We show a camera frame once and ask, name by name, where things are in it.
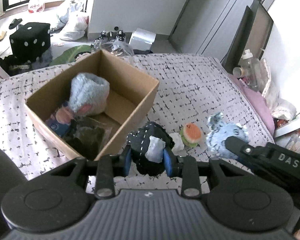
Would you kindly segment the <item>plush hamburger toy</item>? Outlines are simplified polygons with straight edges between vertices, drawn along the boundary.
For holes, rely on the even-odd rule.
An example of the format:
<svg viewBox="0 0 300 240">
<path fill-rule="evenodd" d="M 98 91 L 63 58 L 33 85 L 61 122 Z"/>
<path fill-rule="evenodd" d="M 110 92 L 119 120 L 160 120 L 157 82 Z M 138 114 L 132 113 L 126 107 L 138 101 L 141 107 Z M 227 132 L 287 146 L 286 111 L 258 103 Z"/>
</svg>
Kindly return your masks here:
<svg viewBox="0 0 300 240">
<path fill-rule="evenodd" d="M 199 127 L 194 123 L 185 124 L 180 132 L 181 139 L 184 145 L 194 148 L 198 145 L 198 142 L 201 140 L 202 133 Z"/>
</svg>

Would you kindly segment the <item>black plastic item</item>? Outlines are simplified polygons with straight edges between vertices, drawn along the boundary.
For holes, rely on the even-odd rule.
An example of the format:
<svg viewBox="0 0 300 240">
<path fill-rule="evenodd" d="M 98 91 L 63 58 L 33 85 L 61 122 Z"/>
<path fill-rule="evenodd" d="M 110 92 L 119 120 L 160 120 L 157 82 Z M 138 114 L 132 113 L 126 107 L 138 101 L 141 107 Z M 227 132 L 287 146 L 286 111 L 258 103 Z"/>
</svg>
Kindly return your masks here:
<svg viewBox="0 0 300 240">
<path fill-rule="evenodd" d="M 94 160 L 118 129 L 118 123 L 105 115 L 77 117 L 62 139 L 88 160 Z"/>
</svg>

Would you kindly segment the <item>blue fuzzy sock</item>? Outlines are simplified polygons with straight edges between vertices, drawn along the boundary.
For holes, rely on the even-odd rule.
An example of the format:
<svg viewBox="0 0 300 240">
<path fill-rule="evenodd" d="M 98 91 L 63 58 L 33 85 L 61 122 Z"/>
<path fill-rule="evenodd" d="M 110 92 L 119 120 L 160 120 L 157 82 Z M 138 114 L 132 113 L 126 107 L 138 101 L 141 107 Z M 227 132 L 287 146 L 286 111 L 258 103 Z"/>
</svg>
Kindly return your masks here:
<svg viewBox="0 0 300 240">
<path fill-rule="evenodd" d="M 206 136 L 207 149 L 215 158 L 237 160 L 238 156 L 226 149 L 225 141 L 228 137 L 238 137 L 249 142 L 248 130 L 245 126 L 233 122 L 225 122 L 223 113 L 218 112 L 209 116 L 207 126 L 210 132 Z"/>
</svg>

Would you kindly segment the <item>planet print tissue pack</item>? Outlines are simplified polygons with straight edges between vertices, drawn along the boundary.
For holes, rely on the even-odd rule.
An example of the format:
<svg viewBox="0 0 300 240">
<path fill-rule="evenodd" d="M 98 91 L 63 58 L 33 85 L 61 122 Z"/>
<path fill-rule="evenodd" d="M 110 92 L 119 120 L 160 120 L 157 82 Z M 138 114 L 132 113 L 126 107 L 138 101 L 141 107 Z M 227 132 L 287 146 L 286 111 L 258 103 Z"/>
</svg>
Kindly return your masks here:
<svg viewBox="0 0 300 240">
<path fill-rule="evenodd" d="M 45 123 L 58 136 L 63 137 L 69 130 L 73 118 L 73 111 L 69 108 L 68 102 L 65 101 L 50 115 Z"/>
</svg>

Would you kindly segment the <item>light blue plush mouse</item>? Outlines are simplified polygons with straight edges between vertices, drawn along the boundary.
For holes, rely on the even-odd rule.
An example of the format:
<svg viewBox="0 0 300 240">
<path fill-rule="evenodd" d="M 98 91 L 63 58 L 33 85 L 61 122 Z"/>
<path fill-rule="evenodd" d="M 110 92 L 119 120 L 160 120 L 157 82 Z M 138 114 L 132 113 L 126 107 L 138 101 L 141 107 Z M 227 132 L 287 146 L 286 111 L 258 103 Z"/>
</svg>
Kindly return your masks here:
<svg viewBox="0 0 300 240">
<path fill-rule="evenodd" d="M 109 82 L 92 73 L 79 73 L 71 80 L 69 108 L 75 116 L 94 116 L 106 109 Z"/>
</svg>

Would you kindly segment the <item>brown cardboard box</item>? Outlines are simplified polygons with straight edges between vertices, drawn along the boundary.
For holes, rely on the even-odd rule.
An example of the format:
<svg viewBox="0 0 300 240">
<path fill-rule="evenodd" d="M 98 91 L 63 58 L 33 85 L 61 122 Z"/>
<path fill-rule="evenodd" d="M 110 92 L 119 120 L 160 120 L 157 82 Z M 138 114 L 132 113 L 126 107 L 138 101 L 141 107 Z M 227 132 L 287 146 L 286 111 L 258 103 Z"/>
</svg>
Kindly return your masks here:
<svg viewBox="0 0 300 240">
<path fill-rule="evenodd" d="M 159 81 L 98 51 L 32 94 L 27 112 L 39 133 L 68 159 L 119 151 L 151 109 Z"/>
</svg>

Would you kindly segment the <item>patterned bed cover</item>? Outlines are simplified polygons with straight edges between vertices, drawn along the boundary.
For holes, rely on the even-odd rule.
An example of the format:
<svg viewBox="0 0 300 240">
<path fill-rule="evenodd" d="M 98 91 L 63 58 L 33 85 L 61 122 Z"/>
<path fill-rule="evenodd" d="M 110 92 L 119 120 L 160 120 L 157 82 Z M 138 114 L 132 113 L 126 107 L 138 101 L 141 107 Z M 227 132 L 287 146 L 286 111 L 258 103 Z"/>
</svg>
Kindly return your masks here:
<svg viewBox="0 0 300 240">
<path fill-rule="evenodd" d="M 146 121 L 160 124 L 169 133 L 193 122 L 207 134 L 208 117 L 221 112 L 224 121 L 247 129 L 251 145 L 263 146 L 273 141 L 268 129 L 273 120 L 264 119 L 217 59 L 191 54 L 149 54 L 126 57 L 126 61 L 159 80 Z M 67 157 L 34 128 L 24 104 L 27 97 L 68 68 L 68 64 L 55 65 L 0 80 L 0 149 L 27 179 L 67 162 Z"/>
</svg>

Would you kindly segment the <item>clear plastic bottle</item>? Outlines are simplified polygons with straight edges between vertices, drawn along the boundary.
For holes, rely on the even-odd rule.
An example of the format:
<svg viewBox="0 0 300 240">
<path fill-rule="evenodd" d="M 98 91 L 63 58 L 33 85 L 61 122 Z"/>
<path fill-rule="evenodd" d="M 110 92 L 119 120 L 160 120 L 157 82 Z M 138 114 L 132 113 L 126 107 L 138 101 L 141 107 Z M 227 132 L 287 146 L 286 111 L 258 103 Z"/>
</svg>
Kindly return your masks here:
<svg viewBox="0 0 300 240">
<path fill-rule="evenodd" d="M 242 79 L 245 84 L 252 90 L 258 91 L 257 78 L 255 74 L 255 66 L 257 59 L 253 56 L 249 49 L 243 51 L 240 66 L 243 69 Z"/>
</svg>

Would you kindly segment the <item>green leaf cushion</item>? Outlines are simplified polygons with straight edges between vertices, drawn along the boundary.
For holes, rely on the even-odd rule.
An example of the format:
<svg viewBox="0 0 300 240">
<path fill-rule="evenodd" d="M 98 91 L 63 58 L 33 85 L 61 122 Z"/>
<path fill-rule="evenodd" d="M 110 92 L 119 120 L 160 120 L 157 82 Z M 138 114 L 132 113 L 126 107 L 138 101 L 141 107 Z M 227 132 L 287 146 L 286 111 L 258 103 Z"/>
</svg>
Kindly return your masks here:
<svg viewBox="0 0 300 240">
<path fill-rule="evenodd" d="M 55 66 L 59 64 L 67 64 L 75 62 L 75 58 L 80 53 L 90 53 L 91 47 L 90 45 L 80 45 L 69 48 L 65 50 L 60 56 L 55 58 L 51 63 L 50 66 Z"/>
</svg>

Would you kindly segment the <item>white small appliance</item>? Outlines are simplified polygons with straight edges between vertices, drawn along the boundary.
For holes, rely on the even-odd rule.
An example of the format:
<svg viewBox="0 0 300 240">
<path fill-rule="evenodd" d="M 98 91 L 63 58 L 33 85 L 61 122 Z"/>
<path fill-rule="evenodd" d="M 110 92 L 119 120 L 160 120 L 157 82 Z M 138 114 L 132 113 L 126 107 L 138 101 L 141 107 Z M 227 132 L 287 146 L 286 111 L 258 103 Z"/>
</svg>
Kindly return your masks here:
<svg viewBox="0 0 300 240">
<path fill-rule="evenodd" d="M 156 38 L 156 33 L 137 28 L 132 32 L 129 45 L 135 50 L 150 50 Z"/>
</svg>

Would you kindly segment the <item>white plastic bag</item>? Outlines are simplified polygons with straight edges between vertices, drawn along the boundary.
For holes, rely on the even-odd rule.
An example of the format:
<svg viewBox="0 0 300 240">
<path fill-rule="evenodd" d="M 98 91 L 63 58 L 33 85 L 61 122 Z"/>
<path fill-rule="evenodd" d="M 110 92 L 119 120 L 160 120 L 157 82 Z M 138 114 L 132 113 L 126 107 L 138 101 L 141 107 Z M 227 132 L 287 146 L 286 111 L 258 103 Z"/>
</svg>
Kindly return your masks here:
<svg viewBox="0 0 300 240">
<path fill-rule="evenodd" d="M 69 13 L 69 19 L 65 27 L 59 33 L 63 41 L 77 41 L 85 35 L 88 27 L 89 16 L 86 12 L 73 11 Z"/>
</svg>

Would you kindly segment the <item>black dice stool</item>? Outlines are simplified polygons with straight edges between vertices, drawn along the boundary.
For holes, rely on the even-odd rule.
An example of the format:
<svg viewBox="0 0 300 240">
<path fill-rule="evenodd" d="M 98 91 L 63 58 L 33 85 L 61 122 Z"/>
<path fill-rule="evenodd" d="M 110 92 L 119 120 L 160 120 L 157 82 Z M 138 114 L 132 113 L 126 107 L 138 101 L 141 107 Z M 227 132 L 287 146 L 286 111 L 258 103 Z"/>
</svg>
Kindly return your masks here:
<svg viewBox="0 0 300 240">
<path fill-rule="evenodd" d="M 10 35 L 12 55 L 21 62 L 34 62 L 51 46 L 50 24 L 29 22 Z"/>
</svg>

